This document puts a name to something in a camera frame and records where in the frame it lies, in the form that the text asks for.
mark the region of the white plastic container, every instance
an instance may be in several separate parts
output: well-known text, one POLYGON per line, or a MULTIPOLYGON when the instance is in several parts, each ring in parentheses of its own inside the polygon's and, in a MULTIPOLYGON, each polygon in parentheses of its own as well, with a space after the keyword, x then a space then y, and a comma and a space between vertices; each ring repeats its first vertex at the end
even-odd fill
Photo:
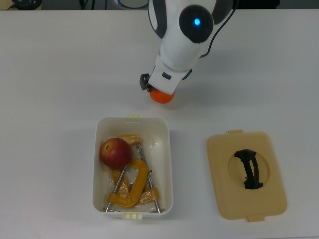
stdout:
POLYGON ((149 170, 152 171, 154 185, 159 190, 159 205, 165 211, 162 213, 140 212, 138 208, 118 210, 118 206, 113 205, 115 210, 121 212, 106 212, 105 214, 123 219, 141 219, 168 213, 173 206, 169 130, 167 123, 158 118, 104 118, 98 123, 94 157, 94 207, 103 212, 103 208, 106 208, 108 204, 107 197, 114 189, 111 170, 100 160, 100 147, 107 139, 125 134, 136 134, 143 138, 146 162, 149 170))

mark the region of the orange ball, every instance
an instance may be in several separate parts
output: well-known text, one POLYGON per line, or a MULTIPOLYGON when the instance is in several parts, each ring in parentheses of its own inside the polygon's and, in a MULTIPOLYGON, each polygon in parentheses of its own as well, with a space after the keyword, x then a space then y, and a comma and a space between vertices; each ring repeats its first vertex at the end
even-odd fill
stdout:
POLYGON ((174 98, 175 92, 172 95, 166 94, 156 88, 153 88, 150 92, 151 98, 160 104, 167 104, 174 98))

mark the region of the metal rod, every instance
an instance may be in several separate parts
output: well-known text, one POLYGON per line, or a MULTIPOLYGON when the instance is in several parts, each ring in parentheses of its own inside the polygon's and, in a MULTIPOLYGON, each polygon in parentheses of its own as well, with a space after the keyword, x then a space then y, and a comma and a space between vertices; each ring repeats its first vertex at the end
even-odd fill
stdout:
MULTIPOLYGON (((124 176, 124 172, 125 172, 126 167, 127 167, 127 166, 125 166, 125 167, 123 168, 123 170, 121 171, 119 180, 118 180, 117 184, 115 185, 115 188, 114 188, 114 190, 113 190, 113 193, 116 193, 116 192, 118 191, 118 188, 119 188, 120 183, 121 183, 121 180, 122 180, 122 178, 123 178, 123 176, 124 176)), ((110 212, 110 207, 111 207, 111 205, 112 205, 112 203, 109 202, 108 206, 106 207, 106 212, 110 212)))
POLYGON ((121 213, 121 211, 117 211, 117 210, 113 210, 113 209, 109 209, 108 212, 109 212, 109 213, 121 213))
MULTIPOLYGON (((138 151, 140 153, 141 160, 144 161, 144 163, 146 163, 146 159, 145 159, 145 155, 144 155, 144 152, 143 152, 143 148, 141 147, 140 144, 136 148, 138 149, 138 151)), ((147 182, 148 182, 149 188, 153 189, 154 188, 154 184, 153 184, 153 181, 152 181, 152 178, 151 178, 150 174, 148 174, 147 182)), ((154 200, 154 205, 155 205, 156 211, 158 213, 161 213, 162 209, 160 208, 160 204, 159 204, 159 201, 157 199, 154 200)))

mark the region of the yellow clamp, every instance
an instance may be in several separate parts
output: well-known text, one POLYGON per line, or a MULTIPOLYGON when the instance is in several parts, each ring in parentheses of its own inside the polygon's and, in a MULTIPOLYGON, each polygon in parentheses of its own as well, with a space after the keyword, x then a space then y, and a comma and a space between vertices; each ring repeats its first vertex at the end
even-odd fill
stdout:
POLYGON ((108 201, 117 205, 120 205, 125 208, 131 208, 136 205, 140 200, 142 191, 144 189, 146 179, 149 174, 149 168, 145 162, 139 159, 132 159, 129 164, 129 167, 137 168, 138 174, 135 179, 135 183, 128 197, 121 197, 115 193, 110 193, 108 201))
POLYGON ((142 138, 137 137, 134 134, 122 135, 118 136, 118 138, 125 140, 130 146, 135 144, 141 144, 143 142, 142 138))
POLYGON ((160 199, 158 188, 152 188, 142 193, 139 202, 135 206, 141 206, 146 203, 153 202, 154 200, 160 199))
MULTIPOLYGON (((113 181, 117 182, 119 180, 121 171, 112 169, 111 172, 112 172, 113 181)), ((116 194, 123 198, 127 198, 129 196, 130 187, 129 187, 129 183, 128 183, 128 179, 126 175, 124 175, 116 194)))

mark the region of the black cable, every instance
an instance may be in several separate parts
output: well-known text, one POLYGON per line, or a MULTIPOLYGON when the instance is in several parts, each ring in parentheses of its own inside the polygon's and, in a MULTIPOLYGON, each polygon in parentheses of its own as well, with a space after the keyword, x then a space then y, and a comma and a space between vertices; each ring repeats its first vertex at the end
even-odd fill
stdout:
POLYGON ((229 19, 232 17, 232 15, 235 13, 236 9, 238 8, 238 5, 239 5, 239 2, 240 0, 237 0, 236 1, 236 5, 233 9, 233 11, 231 12, 231 14, 229 15, 229 17, 224 21, 224 23, 219 27, 219 29, 216 31, 215 35, 213 36, 211 42, 210 42, 210 45, 209 45, 209 48, 208 48, 208 51, 204 54, 204 55, 201 55, 200 58, 203 58, 205 56, 207 56, 210 52, 210 49, 211 49, 211 45, 213 44, 213 41, 215 39, 215 37, 217 36, 217 34, 219 33, 219 31, 224 27, 224 25, 226 25, 226 23, 229 21, 229 19))
POLYGON ((12 5, 7 9, 7 11, 10 10, 11 8, 14 8, 14 7, 15 7, 15 5, 12 4, 12 5))
POLYGON ((83 10, 86 7, 86 4, 88 3, 89 0, 86 0, 84 3, 83 1, 80 0, 80 5, 81 5, 81 10, 83 10))

